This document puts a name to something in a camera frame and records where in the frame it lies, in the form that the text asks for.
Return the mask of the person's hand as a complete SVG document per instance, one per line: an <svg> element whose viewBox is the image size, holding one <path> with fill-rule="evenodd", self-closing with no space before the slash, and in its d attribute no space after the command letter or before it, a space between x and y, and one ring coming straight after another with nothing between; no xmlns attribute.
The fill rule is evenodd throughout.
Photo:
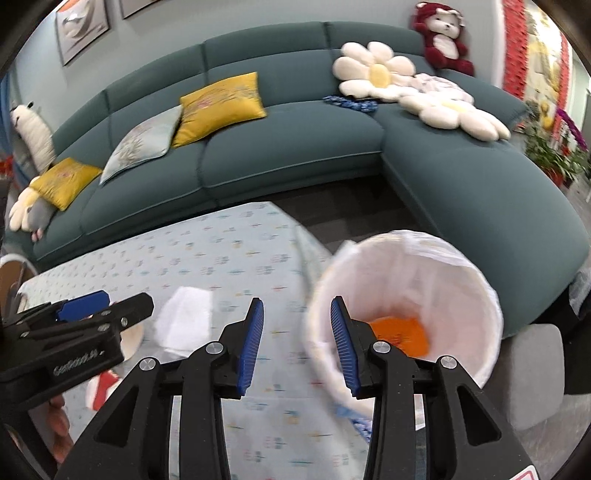
<svg viewBox="0 0 591 480"><path fill-rule="evenodd" d="M47 425L53 435L51 451L58 465L64 462L74 445L64 407L65 399L62 395L53 397L48 402Z"/></svg>

